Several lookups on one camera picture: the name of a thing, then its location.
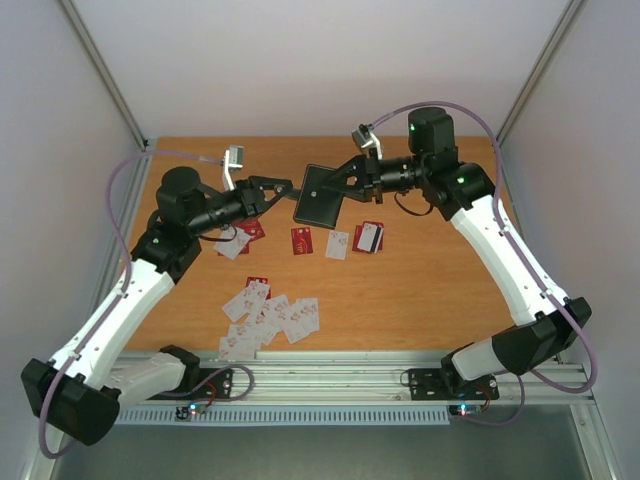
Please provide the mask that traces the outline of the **black leather card holder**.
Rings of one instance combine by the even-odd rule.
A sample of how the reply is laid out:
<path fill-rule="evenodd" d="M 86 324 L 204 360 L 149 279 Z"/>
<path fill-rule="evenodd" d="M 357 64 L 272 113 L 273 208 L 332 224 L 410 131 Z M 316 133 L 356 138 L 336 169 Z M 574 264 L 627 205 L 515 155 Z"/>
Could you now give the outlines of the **black leather card holder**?
<path fill-rule="evenodd" d="M 296 223 L 334 230 L 344 194 L 325 186 L 335 170 L 309 164 L 306 167 L 293 219 Z"/>

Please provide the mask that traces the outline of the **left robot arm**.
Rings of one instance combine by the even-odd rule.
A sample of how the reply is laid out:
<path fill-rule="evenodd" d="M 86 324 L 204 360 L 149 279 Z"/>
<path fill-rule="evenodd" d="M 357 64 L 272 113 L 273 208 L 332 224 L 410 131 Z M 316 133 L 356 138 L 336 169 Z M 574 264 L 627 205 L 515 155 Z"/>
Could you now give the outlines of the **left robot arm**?
<path fill-rule="evenodd" d="M 30 360 L 21 373 L 30 407 L 39 419 L 38 441 L 54 427 L 84 445 L 100 441 L 121 410 L 160 395 L 189 398 L 202 384 L 199 359 L 175 345 L 113 375 L 112 367 L 149 312 L 182 279 L 201 252 L 204 234 L 257 218 L 293 189 L 288 179 L 251 176 L 231 190 L 205 185 L 191 167 L 162 177 L 157 208 L 111 292 L 76 335 L 49 360 Z"/>

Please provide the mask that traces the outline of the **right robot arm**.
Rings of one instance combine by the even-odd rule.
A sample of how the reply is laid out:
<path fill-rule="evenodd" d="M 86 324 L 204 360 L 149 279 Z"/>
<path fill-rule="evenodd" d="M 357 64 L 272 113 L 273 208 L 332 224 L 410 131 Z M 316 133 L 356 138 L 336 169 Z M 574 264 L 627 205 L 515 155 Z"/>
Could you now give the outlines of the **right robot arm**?
<path fill-rule="evenodd" d="M 471 245 L 498 286 L 512 327 L 444 357 L 444 390 L 463 396 L 477 379 L 500 372 L 521 376 L 580 340 L 592 348 L 583 327 L 592 315 L 588 302 L 571 298 L 547 274 L 510 221 L 500 198 L 500 178 L 459 158 L 450 102 L 404 107 L 410 156 L 385 159 L 375 129 L 379 118 L 352 133 L 360 155 L 335 170 L 325 189 L 360 202 L 381 202 L 384 194 L 421 191 Z"/>

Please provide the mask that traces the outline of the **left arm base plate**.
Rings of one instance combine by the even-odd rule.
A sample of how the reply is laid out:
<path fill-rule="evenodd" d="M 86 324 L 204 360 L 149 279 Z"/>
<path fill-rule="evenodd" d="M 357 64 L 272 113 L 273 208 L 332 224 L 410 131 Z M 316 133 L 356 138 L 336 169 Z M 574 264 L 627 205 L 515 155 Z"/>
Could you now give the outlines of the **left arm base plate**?
<path fill-rule="evenodd" d="M 215 395 L 216 400 L 229 399 L 233 387 L 233 370 L 223 368 L 220 373 L 213 368 L 202 368 L 193 386 L 178 388 L 150 397 L 153 401 L 203 400 Z"/>

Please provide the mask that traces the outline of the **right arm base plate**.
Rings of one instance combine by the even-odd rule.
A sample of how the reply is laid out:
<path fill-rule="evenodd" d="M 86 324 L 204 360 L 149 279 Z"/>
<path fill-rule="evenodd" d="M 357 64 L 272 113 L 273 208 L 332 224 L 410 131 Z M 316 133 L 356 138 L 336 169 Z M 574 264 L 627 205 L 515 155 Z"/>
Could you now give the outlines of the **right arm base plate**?
<path fill-rule="evenodd" d="M 414 401 L 493 401 L 500 397 L 497 380 L 492 375 L 468 381 L 445 377 L 439 368 L 412 368 L 404 376 Z"/>

